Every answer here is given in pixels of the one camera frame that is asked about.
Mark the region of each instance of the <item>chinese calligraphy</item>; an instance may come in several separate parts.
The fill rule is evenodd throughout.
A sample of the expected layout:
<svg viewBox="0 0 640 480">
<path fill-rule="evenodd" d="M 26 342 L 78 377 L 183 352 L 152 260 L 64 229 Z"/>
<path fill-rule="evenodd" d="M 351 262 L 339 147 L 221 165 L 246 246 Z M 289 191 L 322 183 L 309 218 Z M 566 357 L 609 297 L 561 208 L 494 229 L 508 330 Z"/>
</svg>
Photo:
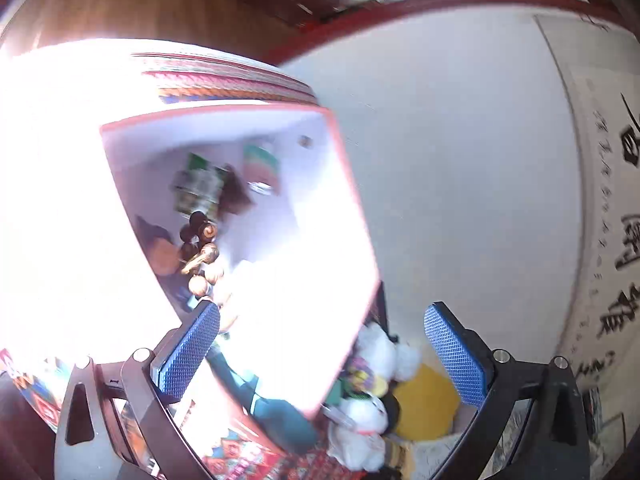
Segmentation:
<svg viewBox="0 0 640 480">
<path fill-rule="evenodd" d="M 625 250 L 616 260 L 617 270 L 640 260 L 640 214 L 625 215 L 620 221 L 625 232 L 622 239 Z"/>
<path fill-rule="evenodd" d="M 635 321 L 638 299 L 640 290 L 633 283 L 629 286 L 629 297 L 621 290 L 618 299 L 609 307 L 609 313 L 600 316 L 602 325 L 596 338 L 600 339 L 603 334 L 610 334 L 616 330 L 622 332 L 627 322 Z"/>
<path fill-rule="evenodd" d="M 578 369 L 575 371 L 575 378 L 577 379 L 580 375 L 591 376 L 593 374 L 599 374 L 605 368 L 609 368 L 616 357 L 616 353 L 613 350 L 607 351 L 604 356 L 604 359 L 595 358 L 590 363 L 581 362 L 578 366 Z"/>
<path fill-rule="evenodd" d="M 631 113 L 631 109 L 626 103 L 625 96 L 623 94 L 620 95 L 622 96 L 622 101 L 625 104 L 626 111 L 629 114 L 631 121 L 636 127 L 636 130 L 640 131 L 640 126 L 638 126 L 636 118 Z M 622 130 L 622 132 L 620 132 L 620 141 L 622 142 L 622 156 L 625 159 L 625 162 L 628 162 L 629 164 L 632 164 L 637 168 L 638 161 L 640 160 L 640 139 L 638 139 L 638 137 L 636 136 L 636 132 L 630 124 L 628 124 L 626 128 Z"/>
<path fill-rule="evenodd" d="M 611 207 L 611 202 L 613 200 L 613 183 L 612 183 L 612 174 L 613 174 L 613 166 L 614 160 L 613 158 L 613 150 L 611 148 L 611 143 L 609 141 L 609 123 L 607 119 L 604 117 L 603 113 L 595 109 L 593 111 L 593 121 L 596 127 L 596 131 L 598 133 L 598 143 L 597 150 L 600 159 L 600 208 L 602 210 L 600 214 L 600 235 L 598 236 L 598 245 L 596 246 L 596 266 L 600 267 L 602 264 L 602 253 L 606 250 L 609 242 L 607 241 L 607 237 L 610 234 L 610 219 L 608 218 L 608 213 Z M 601 273 L 594 273 L 593 279 L 601 280 Z M 589 291 L 589 298 L 593 299 L 599 292 L 598 287 L 592 287 Z"/>
</svg>

